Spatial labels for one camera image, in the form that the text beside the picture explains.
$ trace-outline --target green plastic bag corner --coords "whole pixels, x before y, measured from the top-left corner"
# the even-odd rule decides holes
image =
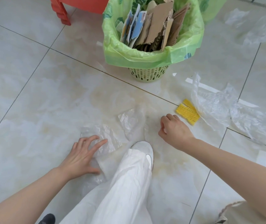
[[[120,67],[152,69],[178,63],[190,58],[202,43],[204,35],[204,20],[202,13],[210,11],[209,3],[211,1],[218,2],[218,0],[200,0],[200,2],[199,0],[175,0],[174,11],[179,10],[188,2],[191,4],[191,9],[185,16],[177,43],[173,46],[165,47],[163,52],[143,52],[138,51],[137,49],[131,49],[121,43],[120,33],[116,31],[115,27],[120,21],[124,22],[131,9],[135,12],[138,4],[141,5],[142,9],[142,7],[144,7],[149,1],[151,0],[108,1],[103,13],[102,24],[104,32],[104,55],[108,64]],[[163,0],[155,1],[157,3],[163,3]],[[214,15],[209,14],[209,17],[211,19],[214,18],[217,12],[215,13],[215,11],[213,11]]]

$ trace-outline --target red stool leg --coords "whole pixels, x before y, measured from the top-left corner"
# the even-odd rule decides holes
[[[67,11],[65,10],[63,4],[58,0],[51,0],[51,7],[54,12],[56,12],[58,18],[65,25],[71,26],[71,22],[68,18]]]

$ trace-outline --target yellow foam sleeve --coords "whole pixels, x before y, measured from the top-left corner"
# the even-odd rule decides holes
[[[183,103],[179,105],[179,107],[176,109],[176,113],[187,119],[191,125],[194,125],[200,118],[195,107],[187,99],[185,99]]]

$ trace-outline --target hand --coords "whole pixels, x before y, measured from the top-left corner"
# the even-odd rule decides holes
[[[99,139],[99,136],[93,135],[89,138],[80,138],[78,142],[74,143],[71,152],[58,167],[66,175],[67,180],[78,178],[87,173],[100,173],[100,169],[91,167],[89,163],[94,153],[108,140],[104,139],[88,150],[91,142],[96,139]]]
[[[159,136],[172,147],[184,150],[189,139],[194,138],[188,126],[177,115],[167,114],[161,117]]]

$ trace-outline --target black shoe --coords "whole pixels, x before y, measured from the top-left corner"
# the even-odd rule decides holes
[[[55,216],[47,214],[38,224],[55,224]]]

